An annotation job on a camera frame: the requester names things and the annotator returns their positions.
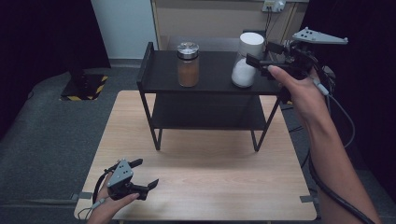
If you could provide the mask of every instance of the black metal shelf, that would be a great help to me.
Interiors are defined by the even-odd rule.
[[[148,43],[136,84],[157,150],[163,129],[249,130],[254,150],[260,149],[279,105],[277,99],[265,119],[260,95],[279,95],[280,88],[276,81],[259,75],[251,87],[236,87],[231,79],[235,56],[236,52],[200,52],[198,84],[185,88],[177,80],[176,51],[154,50],[153,43]],[[152,113],[147,93],[156,94]],[[256,141],[258,130],[262,135]]]
[[[263,130],[258,95],[157,93],[152,113],[156,129]]]

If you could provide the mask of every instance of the brown contents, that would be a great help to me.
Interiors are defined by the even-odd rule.
[[[179,61],[177,65],[178,83],[183,87],[192,87],[198,83],[199,64],[198,59],[193,61]]]

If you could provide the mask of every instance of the human hand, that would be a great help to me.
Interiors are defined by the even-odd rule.
[[[124,206],[127,204],[133,202],[135,199],[139,197],[138,193],[134,194],[129,194],[119,200],[112,200],[108,196],[107,192],[107,183],[110,177],[113,174],[110,172],[105,179],[105,182],[101,189],[98,192],[97,196],[97,202],[101,199],[105,199],[103,203],[101,203],[98,207],[94,208],[92,210],[92,214],[90,216],[90,219],[88,220],[88,223],[108,223],[110,222],[111,218],[116,215],[116,213]]]
[[[295,79],[277,66],[268,66],[268,71],[289,90],[297,117],[305,128],[312,121],[330,116],[323,94],[313,83],[312,78],[318,80],[318,74],[315,69],[311,69],[310,77],[302,80]]]

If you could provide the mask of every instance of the gray carpet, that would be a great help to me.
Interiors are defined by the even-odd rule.
[[[67,73],[35,86],[0,142],[1,223],[81,223],[74,218],[75,205],[69,199],[83,187],[118,92],[136,90],[137,72],[138,67],[88,70],[88,73],[108,76],[95,101],[60,101],[60,94],[70,78]],[[299,126],[292,109],[283,110],[283,114],[290,130]],[[290,136],[302,162],[308,148],[306,133],[298,131]],[[308,186],[314,188],[307,166],[303,170]],[[358,174],[384,223],[396,223],[395,203],[369,171],[358,171]],[[70,204],[21,203],[33,199]]]

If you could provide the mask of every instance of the black curtain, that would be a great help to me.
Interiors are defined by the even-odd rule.
[[[320,46],[317,57],[334,70],[335,98],[356,124],[355,146],[396,201],[396,29],[394,1],[311,0],[302,27],[348,37],[347,46]],[[343,139],[350,126],[335,112]]]
[[[38,82],[109,67],[90,0],[0,0],[0,138]]]

